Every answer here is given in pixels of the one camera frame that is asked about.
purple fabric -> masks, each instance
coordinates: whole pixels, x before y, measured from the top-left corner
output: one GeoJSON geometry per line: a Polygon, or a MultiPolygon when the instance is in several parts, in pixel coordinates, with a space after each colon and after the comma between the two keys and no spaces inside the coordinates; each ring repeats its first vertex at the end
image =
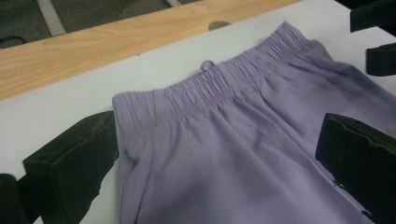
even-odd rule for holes
{"type": "Polygon", "coordinates": [[[315,161],[324,114],[396,130],[396,100],[283,23],[158,91],[113,99],[120,223],[371,223],[315,161]]]}

gray floor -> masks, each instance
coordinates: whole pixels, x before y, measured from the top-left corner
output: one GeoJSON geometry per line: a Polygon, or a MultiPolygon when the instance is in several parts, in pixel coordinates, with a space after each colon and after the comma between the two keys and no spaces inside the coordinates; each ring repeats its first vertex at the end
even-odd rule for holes
{"type": "MultiPolygon", "coordinates": [[[[188,4],[198,0],[179,0],[188,4]]],[[[169,8],[164,0],[52,0],[67,33],[169,8]]],[[[26,42],[50,37],[36,0],[0,0],[0,39],[20,36],[26,42]]],[[[20,40],[0,43],[0,48],[20,40]]]]}

table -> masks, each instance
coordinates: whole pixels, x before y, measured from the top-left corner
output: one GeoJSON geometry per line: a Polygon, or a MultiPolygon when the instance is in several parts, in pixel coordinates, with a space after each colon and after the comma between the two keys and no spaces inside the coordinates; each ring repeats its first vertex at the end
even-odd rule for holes
{"type": "MultiPolygon", "coordinates": [[[[114,94],[174,84],[196,74],[203,60],[218,63],[261,43],[282,21],[319,40],[335,60],[360,70],[365,49],[396,41],[378,28],[351,34],[349,10],[332,0],[304,0],[267,13],[262,4],[276,8],[282,1],[225,1],[175,7],[158,12],[160,18],[119,21],[1,51],[1,172],[20,178],[21,160],[78,120],[112,109],[114,94]],[[206,12],[211,16],[202,18],[206,12]],[[176,19],[167,17],[173,14],[176,19]],[[211,21],[233,25],[199,35],[211,21]]],[[[372,80],[396,95],[396,77],[372,80]]],[[[116,223],[116,172],[117,164],[81,223],[116,223]]]]}

purple shorts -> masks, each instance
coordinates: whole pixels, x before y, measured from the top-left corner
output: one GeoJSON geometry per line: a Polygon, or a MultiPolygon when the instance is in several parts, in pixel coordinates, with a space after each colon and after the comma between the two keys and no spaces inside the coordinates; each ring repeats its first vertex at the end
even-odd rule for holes
{"type": "Polygon", "coordinates": [[[164,90],[113,99],[120,223],[371,223],[315,160],[331,112],[396,130],[395,97],[283,23],[164,90]]]}

elastic waistband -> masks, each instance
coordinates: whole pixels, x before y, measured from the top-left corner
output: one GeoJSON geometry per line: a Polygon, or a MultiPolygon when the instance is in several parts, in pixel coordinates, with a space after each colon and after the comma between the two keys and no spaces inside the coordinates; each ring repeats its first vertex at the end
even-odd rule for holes
{"type": "Polygon", "coordinates": [[[282,61],[309,41],[284,22],[259,46],[231,60],[207,68],[163,90],[124,92],[113,98],[117,122],[123,133],[152,128],[183,119],[224,103],[240,91],[271,75],[282,61]]]}

